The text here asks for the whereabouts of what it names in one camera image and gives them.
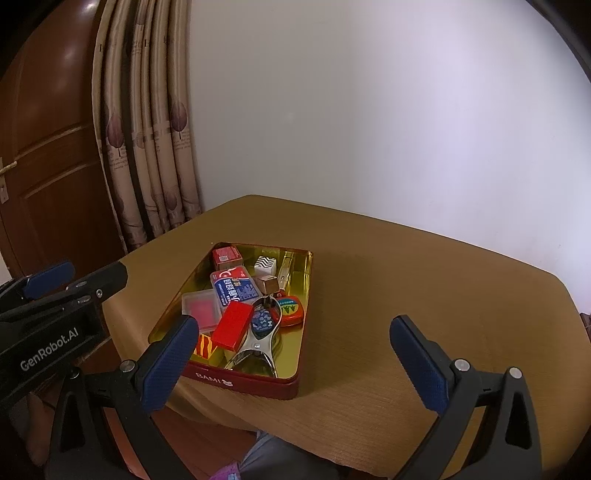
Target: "red box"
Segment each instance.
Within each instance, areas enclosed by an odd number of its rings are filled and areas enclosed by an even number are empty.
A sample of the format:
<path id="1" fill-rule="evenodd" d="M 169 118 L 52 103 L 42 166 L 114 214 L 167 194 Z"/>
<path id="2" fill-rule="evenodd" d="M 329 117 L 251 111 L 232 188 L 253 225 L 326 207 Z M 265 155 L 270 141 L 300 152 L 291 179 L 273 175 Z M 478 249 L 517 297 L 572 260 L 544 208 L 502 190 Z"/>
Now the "red box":
<path id="1" fill-rule="evenodd" d="M 251 322 L 252 305 L 241 301 L 231 301 L 223 313 L 220 323 L 213 331 L 212 341 L 216 346 L 236 352 Z"/>
<path id="2" fill-rule="evenodd" d="M 228 244 L 217 244 L 214 249 L 228 247 Z M 197 361 L 197 357 L 191 358 L 183 371 L 183 375 L 194 380 L 205 382 L 220 388 L 260 395 L 262 397 L 288 400 L 297 395 L 300 384 L 300 372 L 306 344 L 307 308 L 310 294 L 312 253 L 306 250 L 285 249 L 277 247 L 262 247 L 259 245 L 234 245 L 244 259 L 247 270 L 254 268 L 254 262 L 258 257 L 269 251 L 277 252 L 277 260 L 281 262 L 286 251 L 294 254 L 290 282 L 288 283 L 288 295 L 296 296 L 303 309 L 304 320 L 296 326 L 281 327 L 279 329 L 281 342 L 278 348 L 274 348 L 273 357 L 277 367 L 278 378 L 264 375 L 263 367 L 259 369 L 259 363 L 254 360 L 243 362 L 238 370 L 226 370 L 221 367 L 213 367 Z M 202 290 L 210 287 L 209 275 L 215 269 L 213 265 L 213 252 L 210 251 L 186 280 L 180 291 L 172 300 L 158 323 L 148 336 L 148 341 L 154 342 L 161 339 L 168 328 L 180 314 L 180 300 L 183 293 Z M 226 351 L 226 360 L 233 353 Z"/>
<path id="3" fill-rule="evenodd" d="M 225 270 L 227 268 L 242 265 L 242 255 L 238 249 L 230 245 L 229 247 L 216 248 L 213 252 L 213 264 L 216 270 Z"/>

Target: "pink object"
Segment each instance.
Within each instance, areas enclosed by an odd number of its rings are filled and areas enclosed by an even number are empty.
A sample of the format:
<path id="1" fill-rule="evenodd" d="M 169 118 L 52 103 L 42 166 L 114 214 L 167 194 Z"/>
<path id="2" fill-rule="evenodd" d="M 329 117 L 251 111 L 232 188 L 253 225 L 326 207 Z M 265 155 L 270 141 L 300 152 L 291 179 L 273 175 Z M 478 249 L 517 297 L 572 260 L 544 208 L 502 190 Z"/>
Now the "pink object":
<path id="1" fill-rule="evenodd" d="M 210 477 L 209 480 L 240 480 L 240 472 L 238 471 L 238 464 L 233 463 L 218 470 Z"/>
<path id="2" fill-rule="evenodd" d="M 211 333 L 217 327 L 222 317 L 217 294 L 210 288 L 209 290 L 193 291 L 184 293 L 183 314 L 190 315 L 199 324 L 199 333 Z"/>

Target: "metal screw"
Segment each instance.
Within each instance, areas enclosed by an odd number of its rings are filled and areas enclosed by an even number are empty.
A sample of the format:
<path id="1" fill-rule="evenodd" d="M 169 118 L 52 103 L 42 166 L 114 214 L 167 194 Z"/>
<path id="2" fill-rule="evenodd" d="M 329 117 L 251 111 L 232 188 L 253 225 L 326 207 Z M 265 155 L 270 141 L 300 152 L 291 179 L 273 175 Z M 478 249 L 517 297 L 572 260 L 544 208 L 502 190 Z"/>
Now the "metal screw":
<path id="1" fill-rule="evenodd" d="M 511 367 L 509 369 L 509 375 L 518 379 L 523 377 L 523 373 L 521 373 L 521 370 L 519 370 L 517 367 Z"/>
<path id="2" fill-rule="evenodd" d="M 80 283 L 77 283 L 76 285 L 74 285 L 74 288 L 80 288 L 80 287 L 83 287 L 84 285 L 86 285 L 86 282 L 85 281 L 81 281 Z"/>
<path id="3" fill-rule="evenodd" d="M 468 363 L 468 361 L 464 360 L 463 358 L 459 358 L 458 360 L 456 360 L 454 362 L 454 365 L 460 372 L 467 372 L 468 370 L 470 370 L 470 363 Z"/>
<path id="4" fill-rule="evenodd" d="M 119 365 L 119 370 L 123 373 L 131 372 L 135 368 L 135 362 L 133 360 L 123 360 Z"/>

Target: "red block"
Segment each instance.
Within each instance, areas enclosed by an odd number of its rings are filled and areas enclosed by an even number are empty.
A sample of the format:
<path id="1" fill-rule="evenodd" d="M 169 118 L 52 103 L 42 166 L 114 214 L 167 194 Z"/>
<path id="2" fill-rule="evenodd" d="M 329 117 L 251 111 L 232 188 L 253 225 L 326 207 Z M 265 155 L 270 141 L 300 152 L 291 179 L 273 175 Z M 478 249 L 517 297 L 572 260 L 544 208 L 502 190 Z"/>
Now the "red block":
<path id="1" fill-rule="evenodd" d="M 217 248 L 212 253 L 213 263 L 216 266 L 216 270 L 225 270 L 227 268 L 242 265 L 242 255 L 233 245 Z"/>
<path id="2" fill-rule="evenodd" d="M 212 341 L 217 346 L 236 352 L 249 327 L 254 308 L 241 301 L 231 301 L 214 330 Z"/>

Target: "white wall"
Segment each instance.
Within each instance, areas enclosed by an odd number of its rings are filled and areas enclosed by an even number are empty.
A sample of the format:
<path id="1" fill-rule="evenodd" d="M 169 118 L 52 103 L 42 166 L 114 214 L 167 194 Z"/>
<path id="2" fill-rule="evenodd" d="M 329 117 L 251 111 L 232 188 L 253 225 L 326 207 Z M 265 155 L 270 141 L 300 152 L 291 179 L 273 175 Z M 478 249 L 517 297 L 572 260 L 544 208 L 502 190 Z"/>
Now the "white wall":
<path id="1" fill-rule="evenodd" d="M 591 85 L 525 0 L 194 0 L 206 208 L 260 193 L 479 245 L 591 311 Z"/>

